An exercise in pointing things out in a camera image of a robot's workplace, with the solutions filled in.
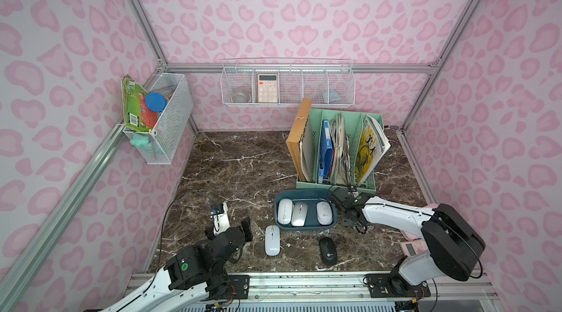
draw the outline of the mint green file organizer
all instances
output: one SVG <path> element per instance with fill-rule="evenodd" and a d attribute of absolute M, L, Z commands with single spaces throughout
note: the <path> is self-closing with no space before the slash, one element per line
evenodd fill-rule
<path fill-rule="evenodd" d="M 357 156 L 357 149 L 359 148 L 359 142 L 361 141 L 361 133 L 363 131 L 363 120 L 367 115 L 376 119 L 377 122 L 384 128 L 382 115 L 377 113 L 363 113 L 363 112 L 348 112 L 348 111 L 333 111 L 333 110 L 321 110 L 321 109 L 311 109 L 309 112 L 310 130 L 313 133 L 314 140 L 314 154 L 315 162 L 313 168 L 313 178 L 314 183 L 299 182 L 297 180 L 297 189 L 326 189 L 334 191 L 336 188 L 346 188 L 344 185 L 339 184 L 319 184 L 318 183 L 318 150 L 320 148 L 320 131 L 322 126 L 322 121 L 335 120 L 335 117 L 341 114 L 344 119 L 344 124 L 346 126 L 346 134 L 349 140 L 349 163 L 351 167 L 351 179 L 355 183 L 355 157 Z M 376 193 L 375 177 L 373 172 L 367 177 L 367 180 L 357 187 L 359 192 L 366 192 L 369 194 Z"/>

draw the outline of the blue lid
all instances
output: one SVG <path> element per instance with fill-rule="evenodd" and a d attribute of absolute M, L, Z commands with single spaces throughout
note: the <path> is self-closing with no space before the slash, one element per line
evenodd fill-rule
<path fill-rule="evenodd" d="M 159 92 L 151 92 L 144 98 L 144 103 L 149 110 L 162 112 L 164 111 L 164 107 L 166 107 L 167 101 L 164 95 Z"/>

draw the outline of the marble tabletop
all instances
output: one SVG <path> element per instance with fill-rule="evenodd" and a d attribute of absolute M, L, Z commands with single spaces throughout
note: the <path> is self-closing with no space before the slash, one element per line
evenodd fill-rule
<path fill-rule="evenodd" d="M 377 195 L 390 201 L 424 206 L 419 188 L 396 133 L 386 131 L 391 147 L 376 167 Z M 306 272 L 316 270 L 390 270 L 402 256 L 399 230 L 385 225 L 356 233 L 338 223 L 323 232 L 281 232 L 281 253 L 265 254 L 263 231 L 275 224 L 273 200 L 283 190 L 294 189 L 296 171 L 287 150 L 288 132 L 199 133 L 189 156 L 177 199 L 162 238 L 160 266 L 177 249 L 206 238 L 212 225 L 210 205 L 227 201 L 231 225 L 251 218 L 254 235 L 244 246 L 241 260 L 227 264 L 229 272 Z M 320 260 L 318 240 L 334 240 L 338 264 Z M 154 272 L 159 249 L 149 272 Z"/>

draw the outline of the calculator keypad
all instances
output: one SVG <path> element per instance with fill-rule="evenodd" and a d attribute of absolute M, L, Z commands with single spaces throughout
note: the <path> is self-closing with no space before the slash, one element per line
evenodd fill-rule
<path fill-rule="evenodd" d="M 276 104 L 277 99 L 277 81 L 265 80 L 258 82 L 257 101 Z"/>

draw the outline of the brown cardboard folder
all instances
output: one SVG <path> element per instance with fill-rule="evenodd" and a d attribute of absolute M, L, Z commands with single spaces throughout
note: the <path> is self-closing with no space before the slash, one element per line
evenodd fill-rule
<path fill-rule="evenodd" d="M 291 132 L 287 137 L 287 147 L 289 148 L 289 153 L 293 159 L 294 167 L 297 170 L 297 175 L 299 176 L 299 181 L 306 182 L 305 177 L 302 173 L 301 157 L 300 157 L 300 141 L 302 134 L 305 132 L 306 121 L 309 118 L 310 109 L 312 108 L 313 102 L 309 98 L 303 98 L 301 107 L 295 117 L 293 126 L 291 127 Z"/>

